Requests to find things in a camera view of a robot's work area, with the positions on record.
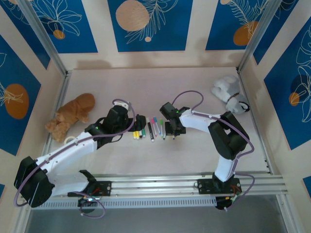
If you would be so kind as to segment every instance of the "pink marker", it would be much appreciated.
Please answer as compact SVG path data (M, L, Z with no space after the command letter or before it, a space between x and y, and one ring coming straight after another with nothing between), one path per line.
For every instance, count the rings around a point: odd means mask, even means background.
M156 134L156 126L155 126L155 120L154 120L154 118L151 118L151 122L152 122L152 125L154 126L155 136L157 136L157 134Z

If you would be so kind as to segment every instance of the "vent grille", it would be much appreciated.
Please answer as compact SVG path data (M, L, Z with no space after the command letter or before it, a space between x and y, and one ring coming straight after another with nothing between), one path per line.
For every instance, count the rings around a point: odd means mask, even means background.
M216 206L215 197L195 198L145 198L145 199L101 199L100 202L106 209L129 209L129 208L163 208L163 207L197 207ZM51 209L77 209L78 200L50 200L35 208L35 210ZM100 208L91 205L84 209Z

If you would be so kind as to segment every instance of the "white table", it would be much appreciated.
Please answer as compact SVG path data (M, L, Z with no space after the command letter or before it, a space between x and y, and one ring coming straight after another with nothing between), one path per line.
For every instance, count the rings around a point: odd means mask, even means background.
M107 70L74 70L64 103L82 93L92 93L96 105L89 114L90 123L105 117L112 107L115 98L132 103L136 114L147 117L164 118L160 107L172 102L182 91L200 91L205 99L196 111L223 114L225 103L212 95L210 89L213 81L224 75L237 75L234 67L209 68L154 68L154 69L107 69ZM200 96L187 93L181 96L175 107L192 107L200 101ZM251 114L236 115L244 127L255 152L243 157L237 171L266 172L265 154L254 128ZM67 136L77 136L88 124L77 122ZM217 166L219 154L208 133L187 129L187 134L175 140L167 137L164 141L159 136L151 142L146 127L147 137L134 140L132 133L124 134L117 143L107 144L96 152L73 163L65 173L87 169L93 174L172 174L213 172ZM50 151L62 144L52 142Z

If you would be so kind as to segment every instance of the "brown teddy bear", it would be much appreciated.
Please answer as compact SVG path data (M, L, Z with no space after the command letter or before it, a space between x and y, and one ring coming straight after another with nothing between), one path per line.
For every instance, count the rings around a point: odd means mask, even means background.
M83 123L88 122L87 114L94 108L94 105L94 96L84 93L60 107L55 118L45 125L45 129L52 134L55 141L63 142L71 125L78 120Z

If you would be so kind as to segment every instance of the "gray floor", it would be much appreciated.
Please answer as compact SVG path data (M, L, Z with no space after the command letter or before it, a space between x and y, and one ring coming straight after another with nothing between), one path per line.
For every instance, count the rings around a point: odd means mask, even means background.
M108 209L102 219L78 210L33 210L27 233L285 233L274 196L249 196L227 213L215 207Z

